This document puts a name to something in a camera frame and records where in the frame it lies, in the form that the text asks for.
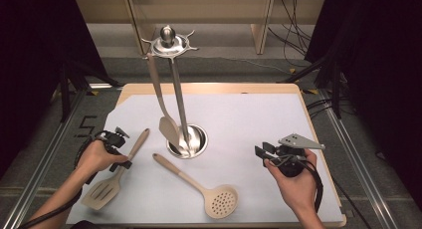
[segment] aluminum rail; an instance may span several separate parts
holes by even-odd
[[[49,146],[47,147],[46,152],[41,158],[37,168],[31,176],[31,179],[25,186],[21,196],[16,202],[15,206],[11,210],[9,218],[6,221],[6,224],[3,226],[3,229],[17,228],[22,223],[36,193],[38,187],[43,182],[45,175],[50,167],[51,162],[53,161],[58,148],[61,146],[62,141],[66,135],[66,132],[71,124],[73,116],[77,111],[82,99],[84,98],[86,91],[80,91],[76,93],[74,100],[72,101],[72,110],[69,113],[69,116],[64,122],[59,124],[56,133],[54,134],[52,140],[50,141]]]
[[[320,94],[323,100],[329,99],[326,91],[322,90],[320,91]],[[354,171],[359,178],[360,183],[362,184],[363,190],[365,191],[369,202],[371,203],[373,210],[382,225],[382,228],[398,228],[387,203],[370,176],[365,164],[356,150],[356,147],[353,144],[353,141],[348,135],[342,120],[336,117],[332,109],[328,109],[327,114],[344,147],[345,152],[347,153]]]

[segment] slotted spoon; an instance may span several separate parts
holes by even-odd
[[[183,178],[189,184],[198,189],[205,200],[205,212],[208,216],[216,219],[224,218],[230,215],[237,207],[238,193],[236,189],[230,185],[221,185],[214,189],[207,189],[196,182],[190,176],[182,172],[174,164],[158,153],[154,153],[152,157],[159,164],[174,172],[177,176]]]
[[[132,160],[136,153],[139,151],[140,147],[145,142],[146,138],[149,135],[149,128],[144,130],[142,134],[137,139],[132,150],[127,156],[128,160]],[[125,167],[120,166],[117,173],[109,179],[99,181],[94,185],[90,191],[82,199],[82,203],[86,206],[89,206],[95,210],[100,210],[106,204],[108,204],[112,198],[114,198],[120,191],[120,178],[123,173],[126,171]]]
[[[191,154],[189,146],[187,145],[186,141],[182,137],[180,137],[179,127],[165,108],[164,99],[162,98],[159,76],[155,66],[155,60],[150,53],[147,53],[146,57],[148,59],[147,65],[149,69],[149,75],[151,76],[152,84],[155,89],[155,94],[157,95],[161,111],[164,114],[164,117],[159,120],[159,130],[164,135],[164,137],[167,138],[167,140],[171,144],[173,144],[173,146],[175,146],[183,156],[188,157]]]

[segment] wooden spatula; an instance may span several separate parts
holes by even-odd
[[[139,151],[140,147],[145,142],[146,138],[149,135],[149,128],[144,130],[142,134],[137,139],[132,150],[127,156],[128,160],[132,160],[136,153]],[[104,207],[109,201],[114,198],[120,191],[120,178],[123,173],[126,171],[126,168],[120,167],[117,173],[106,180],[99,181],[94,185],[90,191],[82,199],[82,203],[86,206],[89,206],[95,210],[100,210]]]

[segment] hand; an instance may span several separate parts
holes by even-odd
[[[308,149],[305,149],[307,161],[317,166],[317,156]],[[266,159],[265,164],[277,181],[283,199],[292,210],[298,212],[304,210],[315,211],[315,197],[317,185],[311,173],[303,170],[296,177],[285,177],[282,172],[270,160]]]
[[[108,168],[115,162],[126,162],[127,156],[114,155],[106,151],[105,145],[100,140],[94,140],[82,155],[77,169],[83,170],[88,175]]]

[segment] spoon handle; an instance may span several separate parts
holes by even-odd
[[[154,153],[152,155],[155,161],[157,161],[159,164],[167,168],[168,170],[172,171],[177,176],[183,178],[185,181],[187,181],[189,184],[194,186],[196,189],[198,189],[203,195],[206,193],[207,189],[204,188],[201,184],[199,184],[197,181],[195,181],[193,178],[188,176],[186,173],[181,171],[178,167],[176,167],[173,163],[171,163],[169,160],[167,160],[165,157],[161,156],[158,153]]]

